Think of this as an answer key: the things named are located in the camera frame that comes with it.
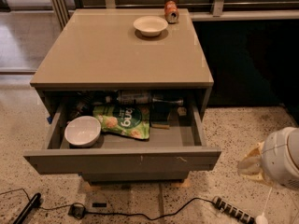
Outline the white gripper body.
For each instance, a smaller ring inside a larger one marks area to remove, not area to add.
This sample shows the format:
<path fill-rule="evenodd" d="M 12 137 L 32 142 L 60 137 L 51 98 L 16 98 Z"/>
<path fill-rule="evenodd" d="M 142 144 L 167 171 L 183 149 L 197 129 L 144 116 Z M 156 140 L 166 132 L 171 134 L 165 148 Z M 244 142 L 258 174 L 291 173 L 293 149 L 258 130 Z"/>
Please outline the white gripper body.
<path fill-rule="evenodd" d="M 299 189 L 299 129 L 287 127 L 271 133 L 264 141 L 262 167 L 276 184 Z"/>

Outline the yellow foam padded gripper finger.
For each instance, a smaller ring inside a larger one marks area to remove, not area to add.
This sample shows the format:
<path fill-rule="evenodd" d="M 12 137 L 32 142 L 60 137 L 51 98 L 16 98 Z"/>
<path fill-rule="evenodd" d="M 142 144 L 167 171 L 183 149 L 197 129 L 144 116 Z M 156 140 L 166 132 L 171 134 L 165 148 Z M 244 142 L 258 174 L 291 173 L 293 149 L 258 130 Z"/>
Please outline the yellow foam padded gripper finger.
<path fill-rule="evenodd" d="M 262 167 L 263 142 L 257 143 L 254 148 L 245 155 L 242 161 L 237 165 L 237 173 L 246 179 L 263 182 Z"/>

